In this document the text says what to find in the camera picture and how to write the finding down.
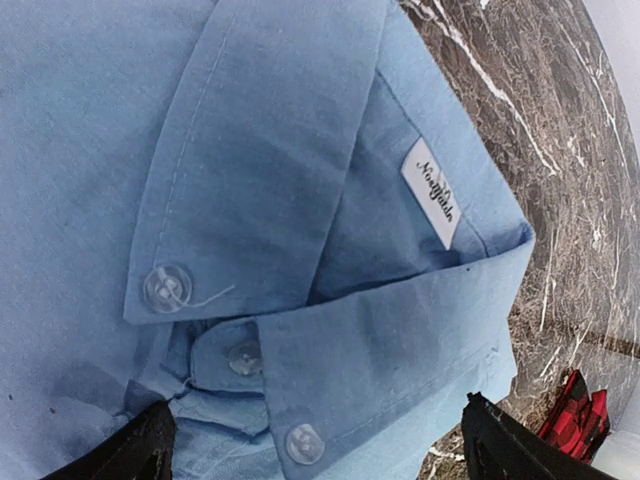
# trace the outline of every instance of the marble surface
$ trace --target marble surface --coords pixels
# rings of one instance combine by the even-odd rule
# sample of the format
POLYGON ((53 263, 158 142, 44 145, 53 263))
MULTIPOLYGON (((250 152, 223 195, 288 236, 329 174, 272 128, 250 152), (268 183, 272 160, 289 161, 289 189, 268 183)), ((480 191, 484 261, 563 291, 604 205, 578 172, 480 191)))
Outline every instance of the marble surface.
MULTIPOLYGON (((537 431, 571 369, 619 421, 640 376, 638 159, 580 0, 401 0, 538 235, 509 318, 519 374, 500 404, 537 431)), ((466 478, 462 437, 421 479, 466 478)))

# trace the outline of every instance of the black object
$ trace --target black object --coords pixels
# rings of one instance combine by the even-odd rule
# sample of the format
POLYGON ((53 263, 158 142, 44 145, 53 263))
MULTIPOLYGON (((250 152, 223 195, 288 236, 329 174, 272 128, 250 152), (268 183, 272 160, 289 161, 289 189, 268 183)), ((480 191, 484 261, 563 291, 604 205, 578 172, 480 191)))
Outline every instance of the black object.
POLYGON ((471 480, 615 480, 547 445, 481 394, 462 415, 471 480))
POLYGON ((171 480, 176 424, 152 405, 84 457, 42 480, 171 480))

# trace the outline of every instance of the white thread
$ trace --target white thread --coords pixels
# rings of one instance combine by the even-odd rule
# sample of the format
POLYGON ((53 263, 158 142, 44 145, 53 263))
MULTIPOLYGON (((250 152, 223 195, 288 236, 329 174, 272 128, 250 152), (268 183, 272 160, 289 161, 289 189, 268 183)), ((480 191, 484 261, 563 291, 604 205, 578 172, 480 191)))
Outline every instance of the white thread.
POLYGON ((224 290, 222 290, 219 293, 216 293, 213 297, 210 297, 208 299, 206 299, 204 302, 200 302, 200 303, 187 303, 187 302, 183 302, 182 300, 180 300, 180 298, 176 295, 176 292, 173 291, 172 288, 169 288, 169 293, 171 293, 171 298, 173 298, 179 305, 183 306, 183 307, 190 307, 190 308, 200 308, 200 307, 204 307, 206 305, 209 305, 211 302, 213 302, 214 300, 219 299, 220 297, 226 295, 227 293, 229 293, 231 290, 235 289, 236 286, 235 285, 231 285, 230 287, 225 288, 224 290))

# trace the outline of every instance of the button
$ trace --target button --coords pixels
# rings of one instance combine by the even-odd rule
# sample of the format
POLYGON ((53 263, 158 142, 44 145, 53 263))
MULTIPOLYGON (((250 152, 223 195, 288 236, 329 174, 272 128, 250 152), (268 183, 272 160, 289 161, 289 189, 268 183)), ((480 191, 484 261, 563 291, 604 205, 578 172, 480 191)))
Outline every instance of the button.
POLYGON ((313 465, 324 455, 324 442, 311 425, 305 423, 287 435, 287 453, 301 465, 313 465))
POLYGON ((258 342, 242 343, 229 351, 229 367, 238 375, 252 377, 262 372, 262 352, 258 342))
POLYGON ((191 298, 191 289, 191 277, 182 268, 158 267, 144 281, 144 301, 154 312, 177 312, 191 298))

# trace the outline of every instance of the blue shirt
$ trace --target blue shirt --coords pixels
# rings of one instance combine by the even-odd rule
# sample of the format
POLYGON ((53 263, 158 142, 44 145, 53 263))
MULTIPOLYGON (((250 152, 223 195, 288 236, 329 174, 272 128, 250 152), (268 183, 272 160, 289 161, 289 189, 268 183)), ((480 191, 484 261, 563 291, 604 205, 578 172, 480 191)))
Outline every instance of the blue shirt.
POLYGON ((394 0, 0 13, 0 478, 165 398, 177 480, 412 479, 508 393, 533 232, 394 0))

